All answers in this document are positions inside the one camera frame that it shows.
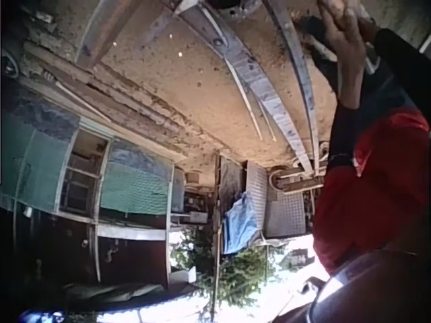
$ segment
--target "bolt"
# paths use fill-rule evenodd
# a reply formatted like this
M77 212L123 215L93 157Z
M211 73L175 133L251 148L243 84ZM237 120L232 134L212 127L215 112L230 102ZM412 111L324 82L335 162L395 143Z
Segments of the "bolt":
M213 43L214 43L216 46L221 46L221 45L223 45L223 41L222 41L220 38L216 38L216 39L213 41Z

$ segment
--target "person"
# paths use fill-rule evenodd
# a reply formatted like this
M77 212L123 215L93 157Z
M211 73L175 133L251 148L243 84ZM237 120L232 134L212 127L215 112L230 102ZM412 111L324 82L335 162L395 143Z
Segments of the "person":
M333 274L383 248L429 205L431 61L357 8L318 4L341 76L314 55L338 99L313 225L314 249ZM365 42L381 59L374 75L364 75Z

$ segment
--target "dirty underside surface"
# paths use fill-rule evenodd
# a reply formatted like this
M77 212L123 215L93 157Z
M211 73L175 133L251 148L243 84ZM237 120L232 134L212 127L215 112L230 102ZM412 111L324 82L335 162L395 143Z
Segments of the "dirty underside surface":
M72 61L98 1L46 0L42 3L55 14L58 23L56 40L43 37L34 40L60 57ZM315 1L293 0L288 3L295 16L317 14ZM390 25L416 46L424 35L420 29L423 26L416 26L417 22L422 22L425 28L429 26L429 20L420 8L399 9L407 5L406 1L369 0L364 1L364 5L377 22L384 26ZM259 108L253 104L263 134L263 140L260 141L226 65L186 25L174 21L149 46L137 48L139 39L161 12L162 6L158 1L143 0L116 39L115 46L103 58L101 65L104 69L132 84L137 92L134 95L136 98L139 97L139 91L145 89L170 108L179 111L230 147L239 159L249 159L264 167L289 165L294 154L275 123L270 120L277 142L271 140L265 120ZM413 15L413 19L407 17L407 14ZM265 8L261 6L245 20L231 23L231 26L273 82L311 155L310 134L298 82L281 37ZM307 54L306 60L316 102L319 140L327 141L336 105L335 96ZM186 172L201 172L200 184L213 185L215 147L187 131L171 134L160 128L154 124L154 132L160 134L161 141L171 143L188 153L188 158L179 166Z

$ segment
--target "blue tarp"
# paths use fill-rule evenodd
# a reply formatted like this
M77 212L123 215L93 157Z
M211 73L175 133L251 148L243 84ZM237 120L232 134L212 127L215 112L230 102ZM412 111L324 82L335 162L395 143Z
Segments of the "blue tarp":
M258 232L251 196L244 192L241 199L226 213L223 220L223 254L233 254L248 246Z

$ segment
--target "red jacket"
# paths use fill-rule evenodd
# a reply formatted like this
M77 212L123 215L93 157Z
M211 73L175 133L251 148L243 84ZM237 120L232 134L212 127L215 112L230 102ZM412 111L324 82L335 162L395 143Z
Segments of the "red jacket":
M314 249L328 273L352 254L383 247L430 196L430 128L418 110L394 109L364 131L357 168L325 177L314 216Z

